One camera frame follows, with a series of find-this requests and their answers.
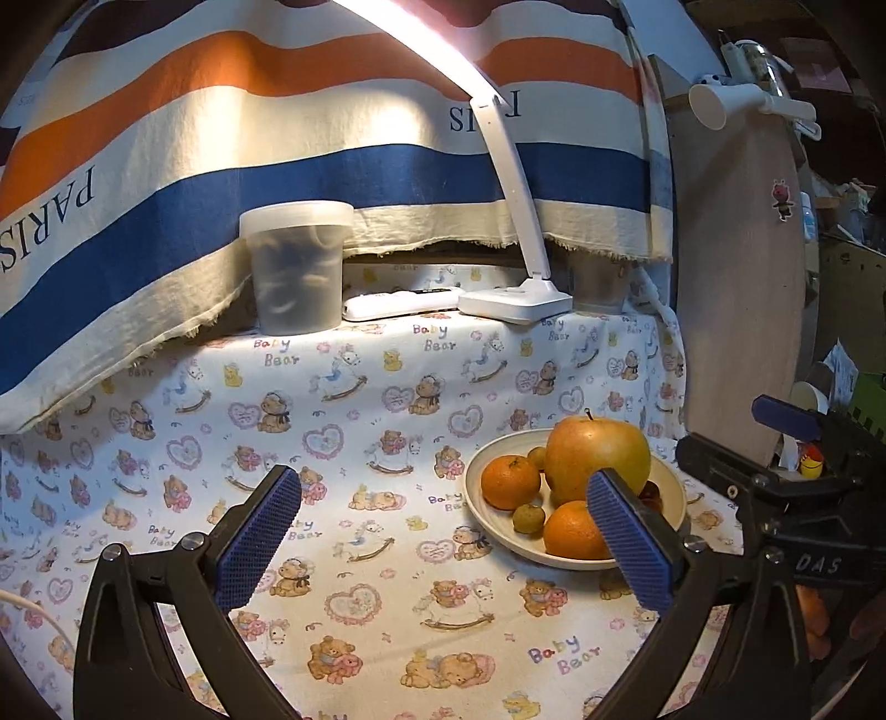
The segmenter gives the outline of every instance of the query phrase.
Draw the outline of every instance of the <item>power strip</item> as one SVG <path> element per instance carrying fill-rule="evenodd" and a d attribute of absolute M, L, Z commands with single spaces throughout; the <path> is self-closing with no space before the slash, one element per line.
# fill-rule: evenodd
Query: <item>power strip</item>
<path fill-rule="evenodd" d="M 341 316 L 345 320 L 359 323 L 381 317 L 451 310 L 458 307 L 458 299 L 463 292 L 461 287 L 435 287 L 430 290 L 357 295 L 342 304 Z"/>

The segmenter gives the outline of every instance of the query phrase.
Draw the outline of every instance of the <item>plate rim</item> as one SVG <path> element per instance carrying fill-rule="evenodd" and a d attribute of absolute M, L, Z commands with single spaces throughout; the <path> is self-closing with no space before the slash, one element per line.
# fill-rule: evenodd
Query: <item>plate rim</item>
<path fill-rule="evenodd" d="M 477 448 L 474 451 L 474 453 L 470 456 L 470 460 L 468 460 L 468 463 L 464 467 L 464 473 L 462 474 L 462 479 L 460 483 L 462 493 L 464 494 L 464 500 L 468 506 L 468 509 L 470 510 L 470 514 L 473 515 L 474 520 L 476 520 L 483 527 L 483 530 L 485 530 L 486 533 L 494 537 L 498 543 L 502 544 L 504 547 L 508 548 L 516 555 L 519 555 L 524 560 L 529 560 L 530 562 L 534 562 L 547 567 L 556 567 L 562 570 L 578 570 L 584 572 L 610 570 L 614 567 L 618 567 L 618 561 L 614 558 L 611 558 L 609 560 L 574 560 L 572 558 L 558 558 L 556 555 L 548 555 L 546 552 L 530 551 L 527 548 L 524 548 L 522 545 L 511 540 L 509 537 L 506 537 L 502 533 L 500 533 L 497 528 L 495 528 L 490 522 L 483 518 L 477 507 L 475 507 L 473 501 L 470 499 L 470 493 L 468 492 L 468 469 L 481 452 L 488 449 L 492 445 L 495 445 L 497 442 L 501 442 L 505 439 L 517 437 L 519 435 L 540 433 L 546 433 L 547 435 L 550 435 L 553 429 L 553 427 L 533 427 L 527 430 L 517 430 L 514 433 L 501 435 L 500 437 L 487 442 L 485 445 Z M 673 478 L 676 486 L 680 488 L 682 513 L 680 514 L 680 523 L 678 524 L 678 527 L 674 528 L 675 530 L 679 530 L 680 526 L 686 521 L 688 513 L 686 488 L 683 486 L 683 483 L 680 482 L 680 477 L 670 468 L 670 466 L 666 462 L 664 462 L 658 455 L 652 452 L 651 448 L 649 454 L 652 457 L 652 462 L 661 465 L 664 470 Z"/>

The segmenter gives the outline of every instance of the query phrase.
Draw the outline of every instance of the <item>hand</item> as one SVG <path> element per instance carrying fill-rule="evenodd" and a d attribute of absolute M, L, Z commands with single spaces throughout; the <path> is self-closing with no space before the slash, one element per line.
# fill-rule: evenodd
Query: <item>hand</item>
<path fill-rule="evenodd" d="M 827 637 L 830 617 L 819 593 L 812 588 L 797 586 L 797 598 L 800 611 L 806 626 L 806 642 L 809 655 L 813 660 L 824 660 L 831 651 L 831 642 Z M 859 610 L 849 628 L 849 637 L 861 640 L 871 635 L 880 635 L 886 630 L 886 590 L 874 596 L 870 602 Z"/>

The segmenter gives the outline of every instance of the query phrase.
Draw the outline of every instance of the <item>plate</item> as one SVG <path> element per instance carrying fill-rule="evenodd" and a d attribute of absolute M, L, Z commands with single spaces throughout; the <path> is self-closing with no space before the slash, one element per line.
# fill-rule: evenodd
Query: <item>plate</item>
<path fill-rule="evenodd" d="M 520 535 L 514 530 L 511 523 L 511 513 L 496 510 L 483 499 L 480 492 L 480 475 L 484 468 L 492 460 L 502 455 L 525 455 L 532 448 L 545 447 L 548 444 L 550 432 L 550 429 L 524 430 L 500 437 L 480 448 L 471 458 L 464 473 L 463 493 L 470 511 L 489 536 L 494 537 L 517 555 L 522 555 L 541 565 L 561 567 L 566 570 L 607 570 L 610 567 L 618 567 L 615 560 L 570 560 L 548 555 L 545 552 L 544 541 L 540 537 Z M 679 529 L 686 518 L 686 492 L 683 489 L 683 483 L 680 482 L 673 470 L 655 455 L 652 456 L 649 479 L 658 486 L 658 490 L 661 492 L 664 519 L 672 528 Z M 550 488 L 544 481 L 541 483 L 540 498 L 543 501 L 542 507 L 544 507 L 545 513 L 550 517 L 554 506 L 550 501 Z"/>

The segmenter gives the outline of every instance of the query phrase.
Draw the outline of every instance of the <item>white lid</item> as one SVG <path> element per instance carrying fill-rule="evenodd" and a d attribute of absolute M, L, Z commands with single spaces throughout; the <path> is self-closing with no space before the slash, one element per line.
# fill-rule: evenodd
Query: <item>white lid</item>
<path fill-rule="evenodd" d="M 256 232 L 298 228 L 308 225 L 348 225 L 354 222 L 354 207 L 336 200 L 281 202 L 247 210 L 240 216 L 240 237 Z"/>

